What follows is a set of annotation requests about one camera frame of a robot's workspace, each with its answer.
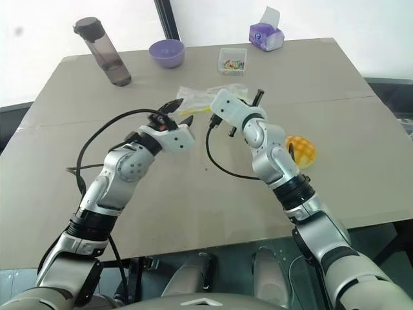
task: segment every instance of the plastic container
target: plastic container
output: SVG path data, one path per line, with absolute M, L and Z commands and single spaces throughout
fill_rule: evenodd
M 161 40 L 150 46 L 149 55 L 159 66 L 175 68 L 182 64 L 185 58 L 185 46 L 180 40 Z
M 130 73 L 116 52 L 100 20 L 96 17 L 82 18 L 76 22 L 74 32 L 85 40 L 97 64 L 113 85 L 122 87 L 130 83 Z
M 223 47 L 218 57 L 218 70 L 229 76 L 242 76 L 247 67 L 247 50 L 245 48 Z

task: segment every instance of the yellow object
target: yellow object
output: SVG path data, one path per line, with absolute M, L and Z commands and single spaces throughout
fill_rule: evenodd
M 290 143 L 294 146 L 294 160 L 300 169 L 305 169 L 314 163 L 317 152 L 311 141 L 301 136 L 288 136 L 285 140 L 287 150 Z

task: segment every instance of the purple bowl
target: purple bowl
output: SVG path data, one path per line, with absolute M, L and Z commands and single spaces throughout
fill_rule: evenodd
M 149 54 L 159 66 L 174 68 L 182 64 L 185 58 L 185 46 L 179 40 L 161 40 L 150 46 Z

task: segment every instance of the black pole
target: black pole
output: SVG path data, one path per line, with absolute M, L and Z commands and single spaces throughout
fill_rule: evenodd
M 163 32 L 167 39 L 179 40 L 178 29 L 176 28 L 174 13 L 169 0 L 154 0 Z

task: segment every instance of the water bottle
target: water bottle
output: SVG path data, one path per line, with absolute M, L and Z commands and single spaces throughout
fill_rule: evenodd
M 130 73 L 116 52 L 100 20 L 96 17 L 82 18 L 76 22 L 74 32 L 85 40 L 97 64 L 113 85 L 122 87 L 130 83 Z

